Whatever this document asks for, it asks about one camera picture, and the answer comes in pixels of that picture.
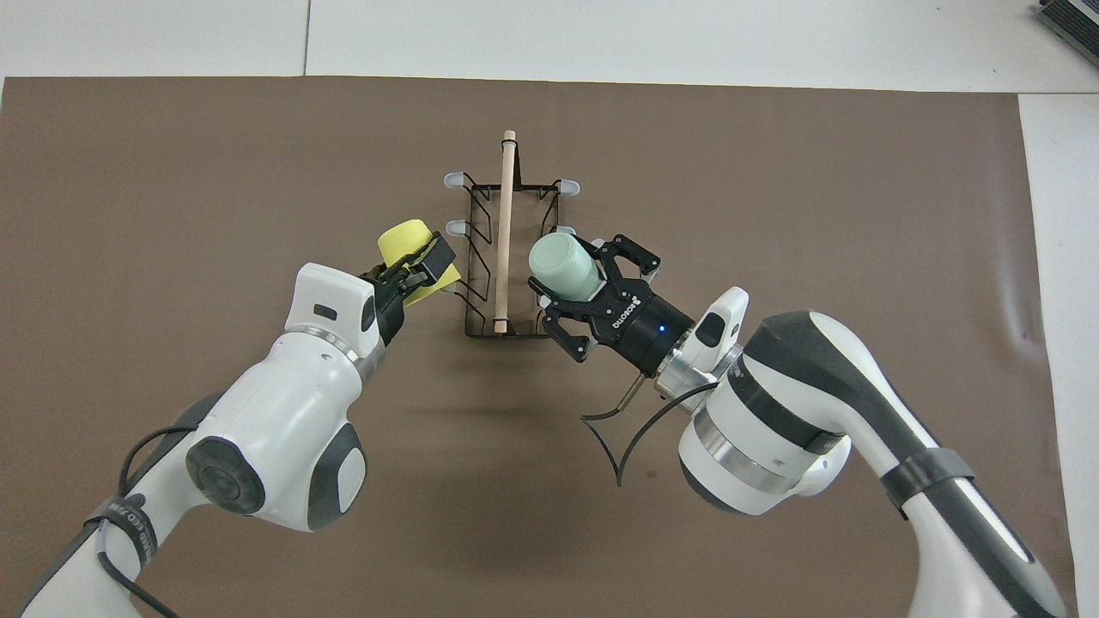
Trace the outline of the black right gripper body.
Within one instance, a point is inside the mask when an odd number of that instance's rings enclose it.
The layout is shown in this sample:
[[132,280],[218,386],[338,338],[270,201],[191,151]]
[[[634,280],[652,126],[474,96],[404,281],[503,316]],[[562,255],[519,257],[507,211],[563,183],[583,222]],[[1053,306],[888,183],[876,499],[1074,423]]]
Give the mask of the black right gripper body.
[[653,293],[643,279],[621,284],[620,290],[606,284],[593,296],[588,319],[593,339],[647,377],[655,376],[695,320]]

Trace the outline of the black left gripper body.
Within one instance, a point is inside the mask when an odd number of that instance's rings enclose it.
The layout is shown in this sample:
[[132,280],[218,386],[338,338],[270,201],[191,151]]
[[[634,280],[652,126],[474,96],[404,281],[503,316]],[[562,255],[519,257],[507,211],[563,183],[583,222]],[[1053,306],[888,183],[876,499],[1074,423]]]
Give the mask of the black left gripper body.
[[408,277],[407,271],[397,266],[374,266],[371,271],[360,273],[363,282],[373,286],[371,298],[362,306],[360,331],[368,331],[377,325],[379,336],[385,347],[389,347],[393,336],[404,324],[404,294],[402,285]]

